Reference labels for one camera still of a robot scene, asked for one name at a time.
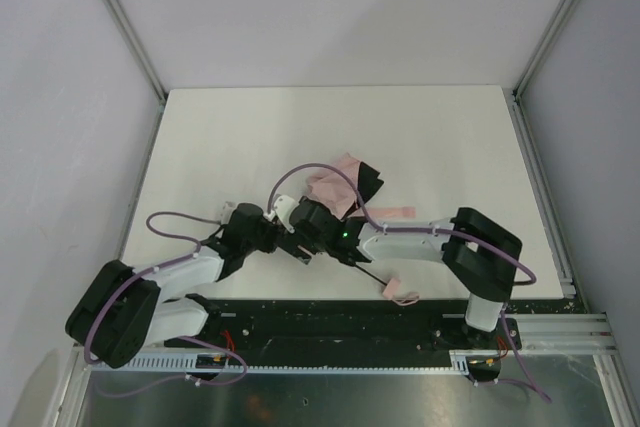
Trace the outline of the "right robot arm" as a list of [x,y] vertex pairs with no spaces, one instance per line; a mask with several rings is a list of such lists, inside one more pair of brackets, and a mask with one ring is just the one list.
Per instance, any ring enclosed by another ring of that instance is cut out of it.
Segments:
[[319,202],[279,196],[272,212],[283,227],[281,248],[304,263],[323,253],[351,267],[385,260],[446,266],[469,291],[464,322],[473,333],[496,330],[515,286],[522,241],[470,207],[442,221],[375,223],[365,214],[339,219]]

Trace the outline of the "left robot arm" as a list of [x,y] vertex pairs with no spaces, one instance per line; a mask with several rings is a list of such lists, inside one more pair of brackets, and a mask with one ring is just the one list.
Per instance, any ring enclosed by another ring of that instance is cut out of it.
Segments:
[[193,245],[185,254],[145,267],[107,262],[69,315],[66,334],[83,346],[87,363],[114,369],[148,345],[199,335],[216,309],[196,287],[229,277],[257,250],[272,250],[275,217],[240,203],[214,221],[206,239],[185,236]]

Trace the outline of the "pink folding umbrella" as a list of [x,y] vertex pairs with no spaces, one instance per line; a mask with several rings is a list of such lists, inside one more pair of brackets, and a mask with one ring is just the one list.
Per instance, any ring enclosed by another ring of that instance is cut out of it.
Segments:
[[[351,217],[364,217],[366,220],[363,209],[384,184],[377,170],[349,153],[339,157],[334,164],[319,164],[312,168],[318,170],[305,181],[311,200],[327,207],[340,220]],[[411,206],[382,207],[374,208],[370,214],[374,220],[408,220],[415,219],[416,209]],[[355,269],[381,286],[382,297],[398,306],[411,306],[420,299],[416,292],[400,296],[401,281],[396,277],[383,280],[359,265]]]

